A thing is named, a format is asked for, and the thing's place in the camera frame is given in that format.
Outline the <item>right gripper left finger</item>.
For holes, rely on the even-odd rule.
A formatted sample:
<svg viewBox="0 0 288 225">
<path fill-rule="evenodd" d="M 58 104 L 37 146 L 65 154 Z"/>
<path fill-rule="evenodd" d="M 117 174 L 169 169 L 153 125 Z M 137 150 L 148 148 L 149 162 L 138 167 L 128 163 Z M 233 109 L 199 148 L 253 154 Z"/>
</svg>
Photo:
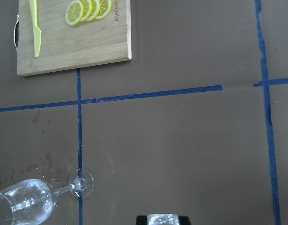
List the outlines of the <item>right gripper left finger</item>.
<svg viewBox="0 0 288 225">
<path fill-rule="evenodd" d="M 136 217 L 136 225 L 148 225 L 147 216 L 139 215 Z"/>
</svg>

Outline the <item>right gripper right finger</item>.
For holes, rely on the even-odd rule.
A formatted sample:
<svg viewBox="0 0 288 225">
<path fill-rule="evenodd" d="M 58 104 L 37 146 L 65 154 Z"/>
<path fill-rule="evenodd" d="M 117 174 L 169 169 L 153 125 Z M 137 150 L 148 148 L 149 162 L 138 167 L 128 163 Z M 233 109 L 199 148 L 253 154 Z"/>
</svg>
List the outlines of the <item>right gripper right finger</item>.
<svg viewBox="0 0 288 225">
<path fill-rule="evenodd" d="M 178 216 L 180 225 L 191 225 L 190 218 L 188 216 Z"/>
</svg>

